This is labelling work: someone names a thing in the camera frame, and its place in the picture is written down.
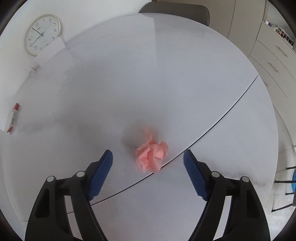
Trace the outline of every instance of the chair leg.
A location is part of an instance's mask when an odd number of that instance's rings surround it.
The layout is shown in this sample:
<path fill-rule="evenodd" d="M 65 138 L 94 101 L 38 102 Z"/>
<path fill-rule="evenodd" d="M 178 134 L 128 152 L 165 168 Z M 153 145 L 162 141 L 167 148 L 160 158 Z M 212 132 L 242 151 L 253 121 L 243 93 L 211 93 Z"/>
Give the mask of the chair leg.
<path fill-rule="evenodd" d="M 296 169 L 296 167 L 287 167 L 286 170 Z"/>
<path fill-rule="evenodd" d="M 274 181 L 274 183 L 296 183 L 296 180 L 291 180 L 291 181 Z"/>
<path fill-rule="evenodd" d="M 279 210 L 285 209 L 285 208 L 290 207 L 290 206 L 292 206 L 292 205 L 293 205 L 293 204 L 291 203 L 291 204 L 289 204 L 289 205 L 287 205 L 287 206 L 284 206 L 284 207 L 281 207 L 281 208 L 277 208 L 277 209 L 273 209 L 271 212 L 273 213 L 273 212 L 275 212 L 275 211 L 279 211 Z"/>

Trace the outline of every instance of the wire rack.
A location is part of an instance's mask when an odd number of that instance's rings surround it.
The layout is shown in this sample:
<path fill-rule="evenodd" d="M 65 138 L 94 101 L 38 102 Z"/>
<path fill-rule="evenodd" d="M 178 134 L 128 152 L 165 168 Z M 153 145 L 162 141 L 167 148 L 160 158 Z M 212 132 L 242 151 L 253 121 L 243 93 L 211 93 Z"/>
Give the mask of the wire rack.
<path fill-rule="evenodd" d="M 275 31 L 283 38 L 286 39 L 287 42 L 289 44 L 291 44 L 293 46 L 295 40 L 292 39 L 292 37 L 287 34 L 287 32 L 285 30 L 283 30 L 280 26 L 278 26 L 277 24 L 275 24 Z"/>

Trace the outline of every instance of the clock hand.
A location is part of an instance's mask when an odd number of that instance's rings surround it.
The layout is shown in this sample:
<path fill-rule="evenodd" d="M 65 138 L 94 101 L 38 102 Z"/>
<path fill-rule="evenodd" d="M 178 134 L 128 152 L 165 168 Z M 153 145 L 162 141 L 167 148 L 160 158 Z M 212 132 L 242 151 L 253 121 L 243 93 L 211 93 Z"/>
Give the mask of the clock hand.
<path fill-rule="evenodd" d="M 32 29 L 34 29 L 34 28 L 32 28 Z M 37 33 L 39 33 L 36 29 L 34 29 Z M 39 34 L 41 34 L 41 33 L 39 33 Z M 42 35 L 42 34 L 41 34 Z"/>
<path fill-rule="evenodd" d="M 42 34 L 41 35 L 39 35 L 39 37 L 32 43 L 32 44 L 35 44 L 35 42 L 41 37 L 41 36 L 43 36 Z"/>
<path fill-rule="evenodd" d="M 45 31 L 49 28 L 49 26 L 50 26 L 50 25 L 48 25 L 48 26 L 44 29 L 43 33 L 41 34 L 42 36 L 43 36 L 43 34 L 45 33 Z"/>

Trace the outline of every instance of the chair backrest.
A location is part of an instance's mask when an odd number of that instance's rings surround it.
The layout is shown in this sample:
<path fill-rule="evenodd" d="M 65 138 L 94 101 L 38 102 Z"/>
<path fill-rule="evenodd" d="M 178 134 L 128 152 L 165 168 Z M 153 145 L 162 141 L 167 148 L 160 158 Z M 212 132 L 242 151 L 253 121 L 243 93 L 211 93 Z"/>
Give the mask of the chair backrest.
<path fill-rule="evenodd" d="M 189 18 L 206 26 L 210 24 L 209 10 L 202 5 L 171 2 L 150 2 L 142 7 L 139 13 L 164 13 Z"/>

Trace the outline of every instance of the cabinet drawer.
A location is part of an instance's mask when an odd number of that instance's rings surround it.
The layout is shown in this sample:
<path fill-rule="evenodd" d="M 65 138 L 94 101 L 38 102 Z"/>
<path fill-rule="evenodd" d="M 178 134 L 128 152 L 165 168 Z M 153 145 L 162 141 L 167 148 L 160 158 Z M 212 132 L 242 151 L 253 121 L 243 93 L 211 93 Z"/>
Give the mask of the cabinet drawer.
<path fill-rule="evenodd" d="M 293 96 L 286 97 L 269 73 L 251 56 L 249 60 L 265 83 L 271 102 L 285 123 L 293 144 L 296 145 L 296 99 Z"/>
<path fill-rule="evenodd" d="M 249 57 L 249 60 L 251 61 L 251 63 L 257 70 L 258 74 L 260 75 L 261 79 L 263 80 L 273 106 L 277 108 L 285 104 L 287 97 L 285 96 L 281 88 L 278 86 L 278 84 L 274 81 L 274 79 L 251 56 Z"/>
<path fill-rule="evenodd" d="M 256 41 L 250 56 L 270 74 L 285 96 L 295 95 L 296 81 L 281 61 L 263 44 Z"/>
<path fill-rule="evenodd" d="M 296 53 L 286 41 L 264 23 L 261 24 L 257 40 L 283 63 L 296 80 Z"/>

